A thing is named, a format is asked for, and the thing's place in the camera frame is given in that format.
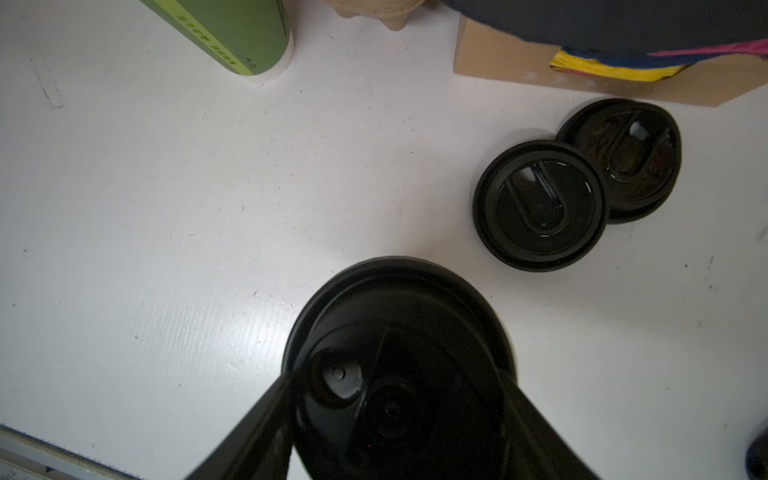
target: brown cardboard box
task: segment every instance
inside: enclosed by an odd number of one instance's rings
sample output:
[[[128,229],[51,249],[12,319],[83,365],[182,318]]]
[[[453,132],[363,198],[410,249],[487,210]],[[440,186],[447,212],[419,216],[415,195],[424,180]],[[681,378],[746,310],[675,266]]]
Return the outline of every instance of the brown cardboard box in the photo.
[[[453,71],[470,77],[707,107],[716,107],[768,83],[768,61],[756,55],[712,58],[673,77],[642,82],[553,71],[549,62],[559,49],[522,41],[462,16]]]

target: black object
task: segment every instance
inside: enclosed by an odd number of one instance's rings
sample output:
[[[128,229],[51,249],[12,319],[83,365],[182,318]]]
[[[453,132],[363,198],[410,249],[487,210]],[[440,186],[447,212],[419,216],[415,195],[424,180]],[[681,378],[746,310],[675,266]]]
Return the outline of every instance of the black object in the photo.
[[[680,173],[680,129],[663,108],[608,98],[581,109],[558,140],[576,147],[598,170],[611,210],[608,223],[646,217],[670,196]]]
[[[499,155],[480,178],[475,229],[502,262],[546,272],[591,250],[607,221],[604,185],[578,150],[529,141]]]
[[[307,303],[283,373],[187,480],[595,480],[515,383],[491,307],[432,263],[359,263]]]
[[[443,0],[526,41],[606,54],[648,53],[768,38],[763,0]]]
[[[746,473],[750,480],[768,478],[768,430],[761,433],[746,451]]]

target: white tabletop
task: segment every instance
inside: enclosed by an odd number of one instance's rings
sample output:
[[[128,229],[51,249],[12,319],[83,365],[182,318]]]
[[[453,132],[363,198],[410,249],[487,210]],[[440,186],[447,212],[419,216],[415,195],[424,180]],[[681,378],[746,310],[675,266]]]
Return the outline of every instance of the white tabletop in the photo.
[[[526,273],[483,247],[472,191],[599,96],[453,74],[442,7],[391,32],[290,6],[295,56],[258,88],[138,0],[0,4],[0,423],[181,479],[276,378],[315,290],[398,254],[488,299],[521,388],[603,478],[744,478],[768,415],[768,88],[664,104],[669,201]]]

